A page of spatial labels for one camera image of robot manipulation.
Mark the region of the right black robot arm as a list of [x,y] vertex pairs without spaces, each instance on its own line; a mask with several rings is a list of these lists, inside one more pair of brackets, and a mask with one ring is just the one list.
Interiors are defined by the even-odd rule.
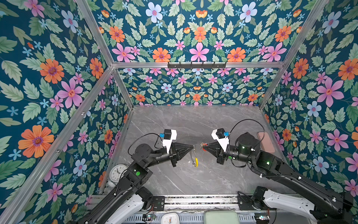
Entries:
[[261,142],[250,133],[240,135],[234,145],[230,144],[229,134],[219,130],[213,132],[213,139],[215,141],[205,143],[203,149],[215,156],[217,163],[223,164],[227,159],[242,161],[261,178],[280,183],[299,195],[286,196],[258,186],[251,197],[254,208],[285,210],[318,224],[353,222],[350,193],[334,192],[299,174],[277,156],[262,151]]

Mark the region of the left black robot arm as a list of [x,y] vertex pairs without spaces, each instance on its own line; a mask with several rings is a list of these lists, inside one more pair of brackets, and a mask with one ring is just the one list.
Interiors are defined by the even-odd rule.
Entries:
[[178,161],[193,150],[195,150],[194,145],[177,142],[170,145],[169,152],[164,148],[153,150],[148,144],[140,144],[131,156],[133,162],[121,176],[114,189],[84,217],[68,223],[105,224],[133,195],[143,196],[142,202],[144,203],[150,201],[153,195],[143,186],[153,174],[149,168],[167,161],[170,161],[175,167]]

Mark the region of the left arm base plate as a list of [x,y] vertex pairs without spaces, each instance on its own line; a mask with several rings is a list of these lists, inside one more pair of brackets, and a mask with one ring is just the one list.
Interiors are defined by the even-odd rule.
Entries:
[[165,202],[165,196],[153,196],[149,198],[143,209],[145,211],[164,211]]

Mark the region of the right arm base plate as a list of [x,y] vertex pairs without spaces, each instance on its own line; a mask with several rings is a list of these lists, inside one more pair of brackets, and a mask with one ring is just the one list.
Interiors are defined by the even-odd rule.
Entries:
[[241,211],[274,211],[275,208],[269,208],[264,202],[252,200],[251,197],[243,194],[237,195],[238,206]]

